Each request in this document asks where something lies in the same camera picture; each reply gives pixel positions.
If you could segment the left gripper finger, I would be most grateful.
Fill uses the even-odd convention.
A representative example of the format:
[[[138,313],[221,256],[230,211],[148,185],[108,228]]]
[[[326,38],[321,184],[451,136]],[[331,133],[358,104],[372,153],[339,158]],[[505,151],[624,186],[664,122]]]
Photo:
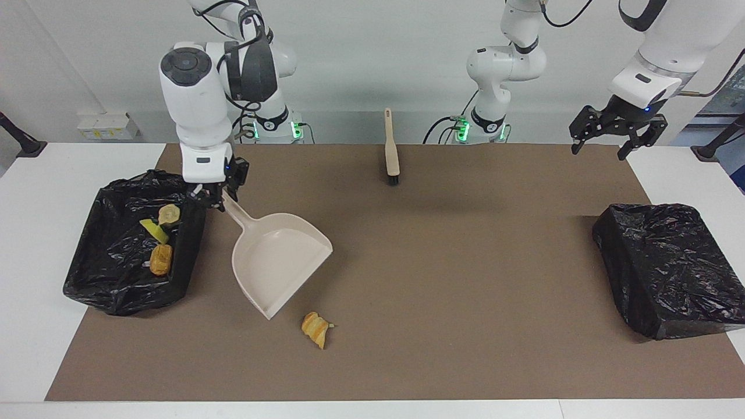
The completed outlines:
[[[628,140],[618,151],[618,160],[626,160],[633,151],[639,148],[654,146],[667,127],[668,122],[664,115],[655,115],[649,122],[626,123],[620,132],[623,136],[627,136]]]
[[[606,128],[610,122],[611,114],[606,112],[606,109],[599,111],[593,106],[583,107],[569,125],[569,134],[573,140],[570,146],[572,154],[579,154],[586,141],[606,135]]]

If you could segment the notched yellow sponge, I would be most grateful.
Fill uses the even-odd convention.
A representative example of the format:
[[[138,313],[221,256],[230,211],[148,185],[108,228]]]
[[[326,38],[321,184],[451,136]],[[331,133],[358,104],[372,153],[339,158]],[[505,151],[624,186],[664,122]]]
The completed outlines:
[[[142,219],[139,221],[142,228],[146,229],[147,233],[149,233],[152,238],[156,239],[159,244],[168,244],[169,242],[169,236],[166,233],[166,231],[163,230],[159,225],[157,225],[154,220],[151,218]]]

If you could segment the oval brown bread roll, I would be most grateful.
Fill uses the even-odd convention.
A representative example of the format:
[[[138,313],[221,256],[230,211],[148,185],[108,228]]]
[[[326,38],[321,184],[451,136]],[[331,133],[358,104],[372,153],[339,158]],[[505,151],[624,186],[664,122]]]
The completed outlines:
[[[166,276],[171,270],[173,247],[168,244],[158,244],[151,252],[150,271],[155,276]]]

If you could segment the beige plastic dustpan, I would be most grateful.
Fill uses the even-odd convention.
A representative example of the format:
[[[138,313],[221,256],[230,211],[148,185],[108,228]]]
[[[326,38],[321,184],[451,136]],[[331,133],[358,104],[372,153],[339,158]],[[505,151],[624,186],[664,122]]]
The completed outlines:
[[[223,206],[240,226],[231,256],[235,279],[253,307],[271,320],[332,255],[332,242],[298,215],[253,218],[227,193]]]

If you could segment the beige hand brush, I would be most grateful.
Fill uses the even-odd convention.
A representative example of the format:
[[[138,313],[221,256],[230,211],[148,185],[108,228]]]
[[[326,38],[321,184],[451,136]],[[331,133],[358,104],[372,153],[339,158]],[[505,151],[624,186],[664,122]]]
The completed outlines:
[[[398,148],[394,138],[393,112],[389,107],[384,109],[384,133],[384,159],[386,164],[386,174],[388,174],[388,184],[390,186],[397,186],[400,181],[401,168]]]

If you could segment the striped torn croissant piece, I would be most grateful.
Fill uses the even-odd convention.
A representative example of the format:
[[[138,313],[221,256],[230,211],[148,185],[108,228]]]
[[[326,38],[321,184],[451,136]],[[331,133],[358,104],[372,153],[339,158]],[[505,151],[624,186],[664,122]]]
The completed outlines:
[[[317,312],[309,312],[301,322],[301,331],[321,350],[325,349],[328,330],[335,327],[335,324],[328,322]]]

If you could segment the black bag lined bin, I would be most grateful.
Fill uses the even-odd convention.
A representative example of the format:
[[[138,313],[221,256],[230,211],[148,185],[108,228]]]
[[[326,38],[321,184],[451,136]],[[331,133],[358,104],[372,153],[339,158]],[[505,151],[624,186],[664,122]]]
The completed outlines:
[[[91,205],[63,284],[66,297],[107,315],[128,316],[167,307],[184,298],[203,238],[205,209],[186,195],[178,174],[151,169],[99,189]],[[169,271],[151,271],[159,241],[143,222],[173,204],[179,222],[164,228],[173,254]]]
[[[612,204],[593,224],[618,313],[646,339],[745,329],[745,285],[700,212],[686,204]]]

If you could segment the black stand leg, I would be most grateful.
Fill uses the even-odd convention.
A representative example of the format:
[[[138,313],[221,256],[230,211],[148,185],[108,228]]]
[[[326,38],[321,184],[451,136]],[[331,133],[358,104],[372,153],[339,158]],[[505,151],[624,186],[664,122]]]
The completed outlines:
[[[716,152],[719,148],[729,145],[745,136],[745,112],[742,112],[727,127],[723,128],[718,135],[705,145],[692,145],[690,150],[700,162],[719,162]]]
[[[19,143],[21,151],[17,154],[18,158],[34,158],[40,156],[42,151],[48,145],[47,141],[40,141],[29,135],[26,131],[17,127],[5,114],[0,111],[0,127],[8,135]]]

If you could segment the brown table mat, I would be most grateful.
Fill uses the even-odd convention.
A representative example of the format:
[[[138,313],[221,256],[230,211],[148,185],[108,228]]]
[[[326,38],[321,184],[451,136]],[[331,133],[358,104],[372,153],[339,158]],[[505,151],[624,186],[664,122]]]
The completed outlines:
[[[613,146],[239,145],[239,202],[313,223],[333,254],[272,320],[231,266],[239,226],[210,212],[188,294],[132,317],[90,310],[49,401],[730,399],[729,337],[647,340],[618,314],[591,231],[646,204]],[[321,350],[309,312],[336,325]]]

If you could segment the white wall socket box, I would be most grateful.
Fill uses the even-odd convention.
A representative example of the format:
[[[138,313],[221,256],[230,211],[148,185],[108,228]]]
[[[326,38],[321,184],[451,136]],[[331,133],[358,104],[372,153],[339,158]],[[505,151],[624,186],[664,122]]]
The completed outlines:
[[[85,140],[134,140],[140,134],[127,112],[80,116],[77,130]]]

